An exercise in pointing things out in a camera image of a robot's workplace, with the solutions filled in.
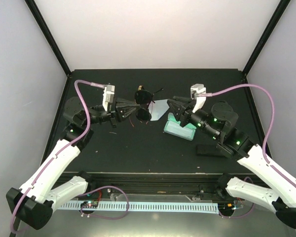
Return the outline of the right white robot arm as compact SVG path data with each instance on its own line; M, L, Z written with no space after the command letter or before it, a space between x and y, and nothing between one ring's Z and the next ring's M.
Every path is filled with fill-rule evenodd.
M167 100L176 121L184 127L191 123L210 136L220 153L226 158L252 171L267 187L247 183L225 174L214 187L220 199L228 196L242 198L271 212L287 226L296 229L296 178L274 160L263 154L262 147L235 127L238 114L225 101L215 103L209 113L195 109L191 99L175 96Z

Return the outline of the green lined glasses case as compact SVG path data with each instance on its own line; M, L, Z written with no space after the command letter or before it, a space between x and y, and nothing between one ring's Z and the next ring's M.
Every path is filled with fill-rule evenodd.
M191 123L184 127L180 126L180 122L176 121L173 113L168 114L168 120L164 127L164 132L176 137L183 138L185 140L192 141L196 133L196 127Z

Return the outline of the black round sunglasses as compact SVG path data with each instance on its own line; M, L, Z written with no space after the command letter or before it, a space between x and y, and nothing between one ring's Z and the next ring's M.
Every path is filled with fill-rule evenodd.
M160 88L154 93L151 93L146 90L143 85L139 85L137 91L135 92L134 98L136 104L140 105L140 108L136 111L136 118L140 122L148 122L151 120L152 116L149 112L149 106L151 103L155 103L155 101L153 100L155 94L163 90L164 88Z

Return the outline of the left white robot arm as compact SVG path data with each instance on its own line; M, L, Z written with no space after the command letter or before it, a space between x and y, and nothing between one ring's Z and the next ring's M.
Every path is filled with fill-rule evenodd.
M95 179L84 171L56 188L54 184L87 146L93 135L91 124L108 121L115 127L139 108L139 104L120 98L114 98L107 108L102 105L87 107L79 97L70 98L64 106L64 117L69 124L53 151L27 182L6 194L12 217L39 230L63 204L75 197L93 196Z

